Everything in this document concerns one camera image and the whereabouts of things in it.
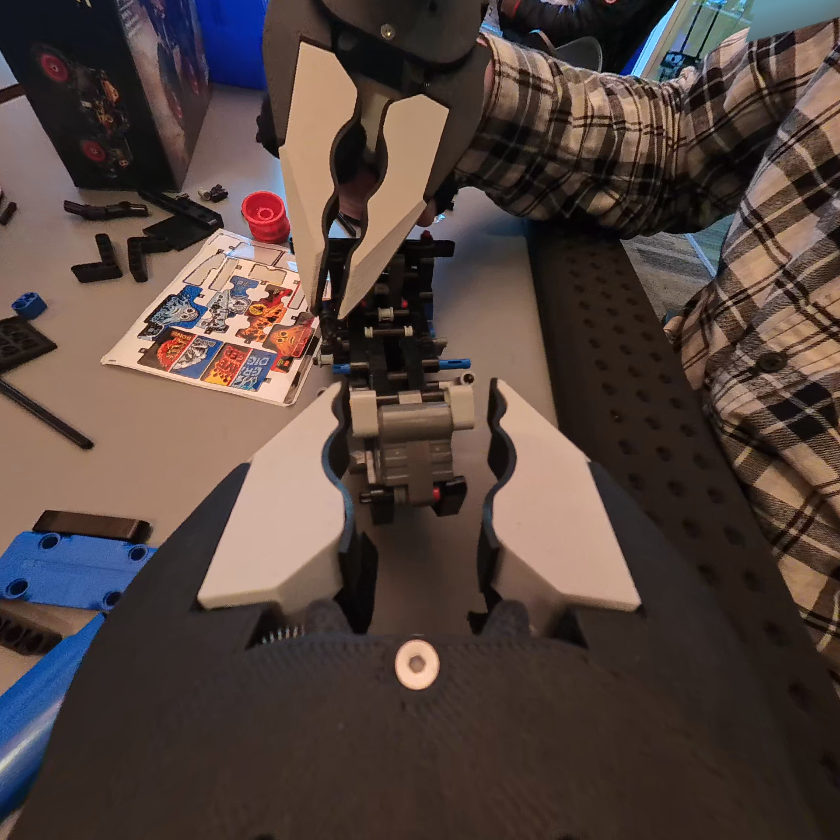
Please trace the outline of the red toy wheel hub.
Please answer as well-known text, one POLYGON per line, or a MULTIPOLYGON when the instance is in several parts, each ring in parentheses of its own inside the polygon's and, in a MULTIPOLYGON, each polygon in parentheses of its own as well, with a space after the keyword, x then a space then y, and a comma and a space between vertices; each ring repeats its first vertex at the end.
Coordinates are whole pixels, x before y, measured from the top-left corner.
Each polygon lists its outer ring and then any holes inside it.
POLYGON ((269 191, 252 192, 244 198, 240 209, 252 239, 267 244, 287 241, 291 226, 286 205, 279 195, 269 191))

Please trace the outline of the grey desk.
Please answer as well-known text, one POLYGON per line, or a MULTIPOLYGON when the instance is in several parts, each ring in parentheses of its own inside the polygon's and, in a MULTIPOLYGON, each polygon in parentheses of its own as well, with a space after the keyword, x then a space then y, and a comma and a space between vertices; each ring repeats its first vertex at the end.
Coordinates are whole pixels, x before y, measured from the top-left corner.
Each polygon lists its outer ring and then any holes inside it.
MULTIPOLYGON (((2 227, 2 315, 28 291, 46 300, 35 326, 57 350, 12 371, 8 380, 90 438, 83 451, 2 398, 2 550, 46 509, 137 518, 161 545, 236 466, 286 426, 332 382, 311 370, 297 404, 275 407, 225 392, 103 366, 102 356, 129 330, 193 257, 196 247, 148 258, 149 281, 81 285, 70 267, 95 261, 100 227, 64 212, 63 202, 109 204, 136 197, 79 193, 28 101, 2 105, 2 188, 18 205, 2 227)), ((388 528, 360 527, 380 553, 377 634, 464 634, 467 612, 484 612, 476 576, 482 501, 492 485, 487 464, 488 385, 509 383, 555 423, 522 220, 477 190, 462 190, 454 212, 433 227, 455 241, 434 272, 435 327, 448 355, 470 358, 477 426, 454 436, 457 470, 468 496, 456 517, 401 509, 388 528)))

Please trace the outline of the blue flat toy panel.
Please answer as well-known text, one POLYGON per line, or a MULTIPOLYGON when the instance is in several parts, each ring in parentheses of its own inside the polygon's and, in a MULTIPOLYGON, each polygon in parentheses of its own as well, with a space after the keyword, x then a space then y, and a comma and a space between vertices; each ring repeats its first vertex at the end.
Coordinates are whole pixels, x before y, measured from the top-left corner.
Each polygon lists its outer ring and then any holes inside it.
POLYGON ((143 543, 22 532, 1 557, 1 596, 107 613, 155 552, 143 543))

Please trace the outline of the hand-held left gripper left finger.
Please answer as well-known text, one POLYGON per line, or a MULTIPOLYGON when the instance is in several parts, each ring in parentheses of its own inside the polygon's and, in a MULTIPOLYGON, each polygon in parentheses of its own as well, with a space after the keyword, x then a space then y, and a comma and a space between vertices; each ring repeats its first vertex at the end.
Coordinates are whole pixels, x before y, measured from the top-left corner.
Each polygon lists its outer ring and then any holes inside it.
POLYGON ((201 607, 268 604, 297 623, 312 602, 334 600, 353 632, 369 630, 378 554, 342 482, 349 423, 349 387, 334 383, 255 453, 198 590, 201 607))

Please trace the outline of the black toy set box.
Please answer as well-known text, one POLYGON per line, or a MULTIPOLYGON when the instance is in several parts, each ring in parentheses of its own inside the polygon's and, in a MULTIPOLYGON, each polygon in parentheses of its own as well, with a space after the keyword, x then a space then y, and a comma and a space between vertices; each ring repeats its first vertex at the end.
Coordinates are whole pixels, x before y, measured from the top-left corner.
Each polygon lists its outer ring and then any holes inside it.
POLYGON ((2 54, 74 185, 179 192, 211 92, 192 1, 2 1, 2 54))

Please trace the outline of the black square grid plate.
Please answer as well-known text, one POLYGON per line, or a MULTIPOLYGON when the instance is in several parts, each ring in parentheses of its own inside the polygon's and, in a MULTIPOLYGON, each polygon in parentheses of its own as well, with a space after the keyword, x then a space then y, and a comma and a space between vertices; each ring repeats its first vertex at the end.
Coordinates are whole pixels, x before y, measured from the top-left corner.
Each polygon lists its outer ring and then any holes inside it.
POLYGON ((1 373, 7 373, 57 350, 57 345, 32 322, 13 316, 1 320, 1 373))

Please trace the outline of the black short toy beam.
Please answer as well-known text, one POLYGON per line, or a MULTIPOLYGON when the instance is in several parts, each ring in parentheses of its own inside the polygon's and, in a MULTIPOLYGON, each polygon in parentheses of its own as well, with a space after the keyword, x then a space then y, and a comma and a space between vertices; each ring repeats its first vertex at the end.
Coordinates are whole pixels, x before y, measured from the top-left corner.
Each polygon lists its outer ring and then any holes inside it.
POLYGON ((23 617, 1 611, 1 646, 25 657, 44 656, 63 641, 63 636, 23 617))

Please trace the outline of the black office chair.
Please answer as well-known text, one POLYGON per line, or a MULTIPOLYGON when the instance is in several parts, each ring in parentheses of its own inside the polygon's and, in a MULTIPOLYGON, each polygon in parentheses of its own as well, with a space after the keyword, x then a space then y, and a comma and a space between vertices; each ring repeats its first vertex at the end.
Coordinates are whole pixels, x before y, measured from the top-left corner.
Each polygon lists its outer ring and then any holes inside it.
POLYGON ((673 1, 499 1, 500 30, 511 42, 576 66, 622 73, 673 1))

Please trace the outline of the person's right hand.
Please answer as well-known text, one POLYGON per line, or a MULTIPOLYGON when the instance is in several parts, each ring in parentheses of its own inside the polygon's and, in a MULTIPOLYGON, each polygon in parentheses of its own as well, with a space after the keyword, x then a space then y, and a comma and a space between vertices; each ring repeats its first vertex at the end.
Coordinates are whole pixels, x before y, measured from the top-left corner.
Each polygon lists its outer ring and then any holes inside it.
POLYGON ((356 226, 361 226, 367 213, 371 197, 381 183, 379 172, 362 161, 352 174, 348 171, 339 175, 339 211, 356 226))

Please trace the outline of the black long axle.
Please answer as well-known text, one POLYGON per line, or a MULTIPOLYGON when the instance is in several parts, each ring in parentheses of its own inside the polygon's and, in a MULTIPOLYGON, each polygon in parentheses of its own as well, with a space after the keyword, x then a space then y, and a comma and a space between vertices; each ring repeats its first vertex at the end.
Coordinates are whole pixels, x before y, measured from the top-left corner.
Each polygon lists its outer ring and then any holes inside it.
POLYGON ((1 394, 6 397, 6 399, 25 410, 29 415, 37 418, 41 423, 56 431, 59 435, 69 440, 75 446, 78 446, 80 449, 85 451, 93 449, 95 444, 89 437, 77 431, 74 427, 68 425, 42 405, 39 405, 30 397, 5 382, 4 379, 1 379, 1 394))

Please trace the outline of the person's right forearm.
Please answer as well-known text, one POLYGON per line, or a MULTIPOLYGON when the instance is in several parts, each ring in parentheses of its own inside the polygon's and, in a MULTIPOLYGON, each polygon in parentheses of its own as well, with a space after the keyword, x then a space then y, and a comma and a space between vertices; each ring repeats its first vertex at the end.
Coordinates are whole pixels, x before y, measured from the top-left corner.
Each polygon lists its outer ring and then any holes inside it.
POLYGON ((652 82, 578 70, 488 36, 490 80, 456 167, 510 214, 685 233, 735 214, 784 250, 838 228, 838 18, 652 82))

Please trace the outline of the black angled toy panel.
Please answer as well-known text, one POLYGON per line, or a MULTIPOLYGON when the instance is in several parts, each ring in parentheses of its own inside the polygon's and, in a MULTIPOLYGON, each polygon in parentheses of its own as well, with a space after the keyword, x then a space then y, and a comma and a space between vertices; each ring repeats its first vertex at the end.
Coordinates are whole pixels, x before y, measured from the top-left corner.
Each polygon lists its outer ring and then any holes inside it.
POLYGON ((166 243, 174 250, 190 247, 224 228, 224 219, 220 213, 188 197, 174 197, 149 190, 139 190, 138 195, 144 201, 171 214, 170 217, 144 228, 143 234, 166 243))

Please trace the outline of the blue storage bin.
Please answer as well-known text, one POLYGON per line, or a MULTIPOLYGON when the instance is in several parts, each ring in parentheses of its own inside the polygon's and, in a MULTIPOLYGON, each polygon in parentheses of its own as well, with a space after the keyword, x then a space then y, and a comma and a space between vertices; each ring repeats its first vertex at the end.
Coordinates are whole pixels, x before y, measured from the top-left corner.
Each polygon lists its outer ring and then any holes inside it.
POLYGON ((211 82, 264 91, 263 27, 268 1, 196 1, 211 82))

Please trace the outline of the blue curved toy panel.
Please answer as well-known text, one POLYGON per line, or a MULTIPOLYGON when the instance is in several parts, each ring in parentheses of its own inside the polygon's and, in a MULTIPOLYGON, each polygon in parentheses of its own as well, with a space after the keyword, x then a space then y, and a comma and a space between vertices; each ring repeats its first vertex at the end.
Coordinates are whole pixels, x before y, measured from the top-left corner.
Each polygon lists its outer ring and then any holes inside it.
POLYGON ((31 790, 65 695, 104 621, 105 615, 97 613, 2 694, 2 823, 21 807, 31 790))

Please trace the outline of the toy car chassis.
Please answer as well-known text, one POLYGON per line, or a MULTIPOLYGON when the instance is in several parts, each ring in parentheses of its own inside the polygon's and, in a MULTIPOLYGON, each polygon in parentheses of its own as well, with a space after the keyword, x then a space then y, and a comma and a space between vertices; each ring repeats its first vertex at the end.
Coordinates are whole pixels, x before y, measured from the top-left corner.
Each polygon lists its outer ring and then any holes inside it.
POLYGON ((425 231, 398 248, 350 314, 338 293, 349 289, 350 239, 331 238, 321 304, 318 362, 348 386, 350 469, 363 475, 360 503, 374 524, 398 508, 457 514, 466 478, 454 466, 452 438, 476 423, 474 377, 467 358, 447 355, 434 326, 434 269, 455 243, 425 231))

